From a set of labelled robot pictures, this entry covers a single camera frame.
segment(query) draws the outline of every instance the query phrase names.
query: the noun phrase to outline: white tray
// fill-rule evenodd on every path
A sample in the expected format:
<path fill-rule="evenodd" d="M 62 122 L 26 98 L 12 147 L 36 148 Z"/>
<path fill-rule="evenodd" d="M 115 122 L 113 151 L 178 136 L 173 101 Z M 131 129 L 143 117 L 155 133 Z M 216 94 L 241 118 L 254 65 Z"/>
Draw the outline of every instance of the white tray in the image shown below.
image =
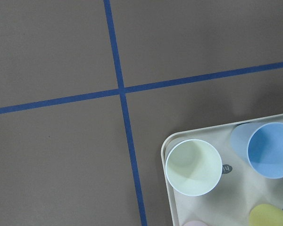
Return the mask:
<path fill-rule="evenodd" d="M 283 122 L 283 114 L 178 132 L 164 141 L 161 160 L 174 226 L 182 226 L 191 220 L 201 220 L 209 226 L 248 226 L 248 214 L 258 204 L 270 203 L 283 209 L 283 178 L 264 178 L 241 160 L 230 147 L 229 137 L 232 130 L 238 124 L 251 121 Z M 189 197 L 178 193 L 169 184 L 165 171 L 166 146 L 178 137 L 209 142 L 219 151 L 223 165 L 228 164 L 233 170 L 223 174 L 218 185 L 205 195 Z"/>

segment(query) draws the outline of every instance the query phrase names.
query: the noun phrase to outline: cup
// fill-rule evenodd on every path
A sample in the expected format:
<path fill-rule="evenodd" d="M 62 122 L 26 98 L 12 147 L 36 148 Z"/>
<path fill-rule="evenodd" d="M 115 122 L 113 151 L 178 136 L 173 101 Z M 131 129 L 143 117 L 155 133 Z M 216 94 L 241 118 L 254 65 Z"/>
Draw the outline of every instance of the cup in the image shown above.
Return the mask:
<path fill-rule="evenodd" d="M 261 204 L 250 212 L 249 226 L 283 226 L 283 210 L 270 204 Z"/>
<path fill-rule="evenodd" d="M 208 193 L 221 178 L 221 157 L 204 140 L 174 139 L 166 147 L 165 160 L 170 185 L 187 196 Z"/>
<path fill-rule="evenodd" d="M 246 123 L 231 134 L 234 151 L 257 173 L 270 179 L 283 178 L 283 123 Z"/>
<path fill-rule="evenodd" d="M 202 221 L 193 220 L 188 223 L 185 223 L 183 226 L 208 226 L 208 225 L 203 223 Z"/>

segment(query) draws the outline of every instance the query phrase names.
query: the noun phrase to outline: blue tape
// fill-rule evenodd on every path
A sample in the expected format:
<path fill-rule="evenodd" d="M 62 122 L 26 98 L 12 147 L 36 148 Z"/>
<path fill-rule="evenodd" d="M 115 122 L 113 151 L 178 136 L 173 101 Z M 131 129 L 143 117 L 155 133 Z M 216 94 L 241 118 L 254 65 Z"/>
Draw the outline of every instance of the blue tape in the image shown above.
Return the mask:
<path fill-rule="evenodd" d="M 225 77 L 230 77 L 230 76 L 235 76 L 235 75 L 262 72 L 262 71 L 268 71 L 268 70 L 274 70 L 274 69 L 280 69 L 280 68 L 283 68 L 283 62 L 268 64 L 268 65 L 254 66 L 254 67 L 240 68 L 240 69 L 224 71 L 224 72 L 203 74 L 203 75 L 192 76 L 192 77 L 187 77 L 187 78 L 182 78 L 182 79 L 160 81 L 160 82 L 154 82 L 154 83 L 143 84 L 143 85 L 138 85 L 138 86 L 131 86 L 131 87 L 125 88 L 125 92 L 126 93 L 139 92 L 139 91 L 144 91 L 144 90 L 149 90 L 149 89 L 176 86 L 176 85 L 182 85 L 182 84 L 187 84 L 187 83 L 192 83 L 192 82 L 219 79 L 219 78 L 225 78 Z"/>
<path fill-rule="evenodd" d="M 61 104 L 82 101 L 82 100 L 90 100 L 90 99 L 95 99 L 95 98 L 100 98 L 100 97 L 115 96 L 118 94 L 119 94 L 118 89 L 111 89 L 111 90 L 106 90 L 106 91 L 101 91 L 101 92 L 75 95 L 71 97 L 62 97 L 62 98 L 43 100 L 43 101 L 22 104 L 22 105 L 1 107 L 0 114 L 23 111 L 23 110 L 34 109 L 34 108 L 39 108 L 39 107 L 52 106 L 52 105 L 61 105 Z"/>
<path fill-rule="evenodd" d="M 125 94 L 125 89 L 124 89 L 124 79 L 122 75 L 121 63 L 120 63 L 120 58 L 119 58 L 119 53 L 118 53 L 118 48 L 117 48 L 117 39 L 115 35 L 110 1 L 104 0 L 104 6 L 105 6 L 114 66 L 115 66 L 115 71 L 116 71 L 116 76 L 117 76 L 119 96 L 120 96 L 122 112 L 123 112 L 123 118 L 124 118 L 124 124 L 125 124 L 125 130 L 126 130 L 126 136 L 127 136 L 127 142 L 128 142 L 128 149 L 129 149 L 129 155 L 130 155 L 130 161 L 131 161 L 131 167 L 132 167 L 132 173 L 133 173 L 133 180 L 134 180 L 134 185 L 135 185 L 135 192 L 136 192 L 137 203 L 138 203 L 138 208 L 140 212 L 141 225 L 147 226 L 148 224 L 147 224 L 147 218 L 146 218 L 146 211 L 145 211 L 145 206 L 144 206 L 143 197 L 142 197 L 142 186 L 141 186 L 141 181 L 140 181 L 140 177 L 138 173 L 137 160 L 136 160 L 135 148 L 134 148 L 134 142 L 133 142 L 133 135 L 132 135 L 132 129 L 131 129 L 130 117 L 129 117 L 129 111 L 128 111 L 128 104 L 127 104 L 127 99 L 126 99 L 126 94 Z"/>

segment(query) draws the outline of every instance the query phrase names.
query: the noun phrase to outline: blue cup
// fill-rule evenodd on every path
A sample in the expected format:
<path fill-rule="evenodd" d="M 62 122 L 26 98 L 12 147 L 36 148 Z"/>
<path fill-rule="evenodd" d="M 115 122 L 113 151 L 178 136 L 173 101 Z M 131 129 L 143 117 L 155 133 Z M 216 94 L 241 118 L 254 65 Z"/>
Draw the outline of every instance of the blue cup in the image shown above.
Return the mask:
<path fill-rule="evenodd" d="M 270 179 L 283 178 L 283 123 L 246 123 L 231 134 L 234 151 L 257 173 Z"/>

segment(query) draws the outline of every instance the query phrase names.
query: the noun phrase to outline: gray surface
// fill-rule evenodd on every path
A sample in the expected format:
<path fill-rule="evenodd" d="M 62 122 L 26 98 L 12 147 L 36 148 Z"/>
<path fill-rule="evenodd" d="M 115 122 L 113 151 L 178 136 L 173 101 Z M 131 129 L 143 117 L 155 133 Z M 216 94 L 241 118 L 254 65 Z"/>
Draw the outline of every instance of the gray surface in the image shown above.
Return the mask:
<path fill-rule="evenodd" d="M 139 224 L 119 97 L 0 115 L 0 226 Z"/>
<path fill-rule="evenodd" d="M 170 226 L 164 140 L 175 132 L 283 113 L 283 69 L 131 93 L 127 100 L 148 225 Z"/>
<path fill-rule="evenodd" d="M 114 88 L 101 0 L 0 0 L 0 107 Z"/>
<path fill-rule="evenodd" d="M 112 0 L 126 86 L 283 61 L 283 0 Z"/>

